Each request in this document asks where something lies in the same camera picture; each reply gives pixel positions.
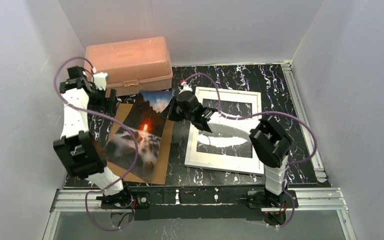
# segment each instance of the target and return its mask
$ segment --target cardboard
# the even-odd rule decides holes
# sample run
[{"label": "cardboard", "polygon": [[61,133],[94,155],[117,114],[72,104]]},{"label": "cardboard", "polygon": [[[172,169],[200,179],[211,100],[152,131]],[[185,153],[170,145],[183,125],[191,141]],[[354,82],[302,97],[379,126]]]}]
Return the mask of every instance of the cardboard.
[{"label": "cardboard", "polygon": [[[118,106],[117,115],[115,116],[115,118],[120,122],[123,122],[127,117],[128,113],[130,112],[132,106],[133,106],[132,104],[121,103]],[[162,132],[161,145],[160,145],[160,150],[158,154],[158,160],[155,166],[155,173],[152,181],[149,182],[151,184],[161,184],[161,185],[165,184],[165,178],[167,176],[168,158],[170,156],[171,137],[173,135],[173,127],[174,127],[174,122],[167,119],[165,121],[164,131]],[[110,141],[111,138],[115,135],[115,133],[117,133],[119,128],[120,126],[114,123],[111,129],[111,132],[109,133],[108,141]],[[124,168],[119,167],[109,161],[108,161],[108,167],[117,176],[121,176],[126,172]],[[141,177],[138,177],[133,173],[127,174],[124,180],[128,182],[147,183],[144,179],[142,179]]]}]

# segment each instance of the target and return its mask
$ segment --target white backdrop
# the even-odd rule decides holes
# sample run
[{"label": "white backdrop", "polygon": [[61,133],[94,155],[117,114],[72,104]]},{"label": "white backdrop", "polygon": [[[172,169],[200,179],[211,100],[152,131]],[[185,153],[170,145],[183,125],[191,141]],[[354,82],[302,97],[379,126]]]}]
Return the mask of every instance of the white backdrop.
[{"label": "white backdrop", "polygon": [[84,47],[164,36],[174,65],[292,59],[323,0],[59,0]]},{"label": "white backdrop", "polygon": [[357,238],[384,239],[384,1],[325,1],[293,66]]},{"label": "white backdrop", "polygon": [[53,150],[64,119],[53,75],[81,55],[57,0],[0,0],[0,240],[43,237],[66,176]]}]

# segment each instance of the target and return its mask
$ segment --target black marble surface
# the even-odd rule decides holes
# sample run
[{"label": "black marble surface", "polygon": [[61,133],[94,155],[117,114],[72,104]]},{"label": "black marble surface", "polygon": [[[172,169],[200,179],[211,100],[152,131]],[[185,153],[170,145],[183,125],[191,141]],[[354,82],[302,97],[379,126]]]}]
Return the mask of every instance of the black marble surface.
[{"label": "black marble surface", "polygon": [[[261,92],[263,111],[280,111],[296,116],[295,109],[285,82],[285,78],[278,64],[262,65],[211,65],[173,67],[173,89],[177,90],[178,83],[194,73],[206,73],[214,78],[219,88]],[[201,77],[191,80],[195,88],[210,87],[210,81]],[[118,98],[118,103],[132,104],[135,95]],[[285,117],[276,117],[282,127],[293,139],[290,161],[298,161],[308,156],[304,137],[299,125]],[[89,116],[90,131],[102,146],[106,144],[112,123],[106,119]],[[193,185],[234,185],[264,183],[264,176],[240,174],[235,172],[215,171],[209,169],[184,167],[189,122],[174,124],[168,169],[167,186]],[[287,173],[291,183],[318,183],[311,162],[292,165]],[[66,187],[91,187],[85,180],[67,177]]]}]

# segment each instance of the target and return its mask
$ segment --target photograph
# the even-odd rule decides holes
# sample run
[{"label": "photograph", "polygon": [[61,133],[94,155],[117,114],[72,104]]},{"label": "photograph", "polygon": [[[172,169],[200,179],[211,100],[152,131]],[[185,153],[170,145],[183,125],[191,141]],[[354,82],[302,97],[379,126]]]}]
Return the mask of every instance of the photograph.
[{"label": "photograph", "polygon": [[[134,133],[139,146],[139,157],[131,172],[146,181],[153,178],[166,120],[162,111],[171,98],[172,91],[141,91],[123,122]],[[136,154],[131,136],[123,128],[109,140],[104,150],[108,161],[124,169],[130,167]]]},{"label": "photograph", "polygon": [[[202,105],[217,108],[218,100],[203,99]],[[221,109],[230,115],[252,114],[252,104],[245,102],[221,101]],[[252,143],[243,138],[225,133],[199,131],[196,151],[207,154],[252,158]]]}]

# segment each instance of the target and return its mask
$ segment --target white picture frame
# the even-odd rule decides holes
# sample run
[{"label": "white picture frame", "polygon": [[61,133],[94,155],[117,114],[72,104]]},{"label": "white picture frame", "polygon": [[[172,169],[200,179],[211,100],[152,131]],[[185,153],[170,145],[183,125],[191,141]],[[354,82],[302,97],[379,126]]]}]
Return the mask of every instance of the white picture frame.
[{"label": "white picture frame", "polygon": [[[252,104],[253,114],[261,112],[260,92],[219,89],[219,93],[222,101],[250,103]],[[204,99],[218,99],[215,88],[198,86],[196,87],[195,95],[200,103],[202,103]],[[252,158],[198,152],[198,135],[199,130],[190,124],[186,158],[184,162],[185,166],[243,174],[264,174],[264,164],[258,159],[253,147]]]}]

